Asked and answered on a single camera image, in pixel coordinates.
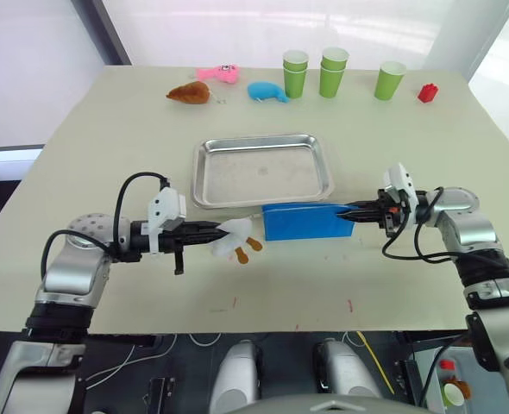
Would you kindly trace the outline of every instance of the white stuffed toy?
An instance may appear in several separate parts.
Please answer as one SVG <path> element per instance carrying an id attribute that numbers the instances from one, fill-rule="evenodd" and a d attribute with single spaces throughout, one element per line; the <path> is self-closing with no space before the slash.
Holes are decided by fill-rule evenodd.
<path id="1" fill-rule="evenodd" d="M 215 256 L 230 256 L 236 252 L 237 259 L 244 265 L 248 263 L 248 256 L 243 251 L 242 246 L 248 244 L 256 252 L 262 250 L 261 243 L 250 237 L 253 231 L 253 222 L 250 218 L 228 220 L 220 224 L 217 229 L 229 234 L 211 243 L 212 254 Z"/>

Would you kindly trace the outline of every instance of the red block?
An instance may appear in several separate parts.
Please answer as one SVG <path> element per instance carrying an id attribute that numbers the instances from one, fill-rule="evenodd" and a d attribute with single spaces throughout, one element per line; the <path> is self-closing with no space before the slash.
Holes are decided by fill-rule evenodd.
<path id="1" fill-rule="evenodd" d="M 438 92 L 438 87 L 434 84 L 427 84 L 421 88 L 421 92 L 419 92 L 418 98 L 421 102 L 427 103 L 432 101 L 435 98 L 435 95 Z"/>
<path id="2" fill-rule="evenodd" d="M 440 360 L 438 363 L 438 366 L 442 369 L 446 369 L 448 371 L 454 371 L 456 370 L 456 365 L 454 365 L 454 362 L 451 360 Z"/>

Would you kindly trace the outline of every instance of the stacked green cups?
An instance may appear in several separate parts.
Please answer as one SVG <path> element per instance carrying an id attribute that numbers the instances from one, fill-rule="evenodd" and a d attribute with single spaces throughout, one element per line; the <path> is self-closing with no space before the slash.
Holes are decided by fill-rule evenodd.
<path id="1" fill-rule="evenodd" d="M 375 85 L 375 97 L 382 101 L 391 99 L 405 73 L 406 66 L 399 62 L 385 62 L 381 65 Z"/>
<path id="2" fill-rule="evenodd" d="M 342 75 L 347 67 L 349 53 L 340 47 L 324 49 L 320 66 L 320 95 L 335 97 L 341 84 Z"/>
<path id="3" fill-rule="evenodd" d="M 303 96 L 308 54 L 302 50 L 288 50 L 283 53 L 283 77 L 286 95 L 292 99 Z"/>

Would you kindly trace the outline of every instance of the blue folder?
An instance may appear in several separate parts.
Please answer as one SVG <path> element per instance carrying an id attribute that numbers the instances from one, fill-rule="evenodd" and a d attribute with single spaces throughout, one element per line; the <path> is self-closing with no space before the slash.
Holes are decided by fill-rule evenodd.
<path id="1" fill-rule="evenodd" d="M 353 222 L 336 216 L 352 209 L 343 204 L 282 203 L 262 206 L 267 241 L 349 237 Z"/>

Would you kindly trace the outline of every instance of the brown plush toy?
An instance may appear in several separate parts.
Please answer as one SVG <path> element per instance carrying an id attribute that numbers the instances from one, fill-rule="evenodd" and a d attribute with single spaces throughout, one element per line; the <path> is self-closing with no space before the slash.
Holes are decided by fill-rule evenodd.
<path id="1" fill-rule="evenodd" d="M 167 98 L 180 101 L 185 104 L 206 104 L 211 97 L 209 87 L 203 82 L 191 82 L 187 85 L 178 86 L 168 92 Z"/>

